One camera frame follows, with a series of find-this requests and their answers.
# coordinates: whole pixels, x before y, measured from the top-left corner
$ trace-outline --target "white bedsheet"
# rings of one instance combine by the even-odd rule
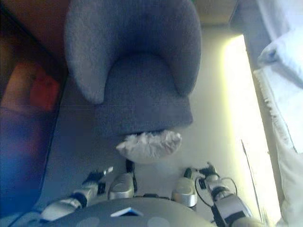
[[[257,3],[272,41],[303,26],[303,0],[257,0]]]
[[[303,223],[303,89],[298,87],[279,62],[254,72],[263,97],[270,108],[276,140],[278,164],[285,200],[283,219],[278,226],[302,226]]]

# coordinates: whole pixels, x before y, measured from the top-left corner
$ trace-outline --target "pillow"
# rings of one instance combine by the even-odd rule
[[[127,159],[140,164],[149,164],[175,153],[181,146],[179,133],[164,130],[161,133],[130,135],[116,149]]]
[[[261,65],[280,62],[290,77],[303,84],[303,27],[289,31],[264,48],[258,61]]]

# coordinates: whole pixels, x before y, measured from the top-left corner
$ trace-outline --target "white fluffy object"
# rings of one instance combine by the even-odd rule
[[[149,164],[175,153],[181,146],[182,137],[179,133],[164,130],[163,132],[129,135],[116,149],[127,159]]]

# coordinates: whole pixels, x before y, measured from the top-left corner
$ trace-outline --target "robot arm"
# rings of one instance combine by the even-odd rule
[[[212,212],[217,226],[263,226],[252,217],[249,207],[224,184],[213,165],[199,170],[205,178],[199,179],[201,189],[207,189],[214,205]]]

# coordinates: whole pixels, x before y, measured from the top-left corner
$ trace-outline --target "white pillow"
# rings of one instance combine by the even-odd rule
[[[286,145],[273,124],[278,163],[281,173],[284,201],[281,207],[282,220],[277,226],[301,227],[303,224],[303,153]]]
[[[303,27],[289,31],[271,42],[258,57],[261,65],[274,61],[290,72],[290,76],[303,84]]]
[[[164,130],[161,133],[130,135],[116,149],[127,159],[140,164],[149,164],[175,153],[181,146],[179,133]]]

